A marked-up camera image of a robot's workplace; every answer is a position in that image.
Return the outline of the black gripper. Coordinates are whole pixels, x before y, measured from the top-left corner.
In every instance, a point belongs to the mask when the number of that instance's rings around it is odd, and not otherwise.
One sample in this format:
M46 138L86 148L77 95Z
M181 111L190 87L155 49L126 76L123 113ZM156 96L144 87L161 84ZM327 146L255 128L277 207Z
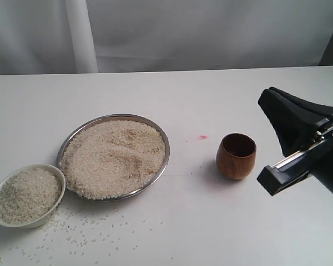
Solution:
M333 106L306 101L276 87L265 89L258 104L273 126L286 157L264 167L256 179L258 183L274 196L314 176L333 194L333 125L319 133L318 142L299 151L320 127L333 121Z

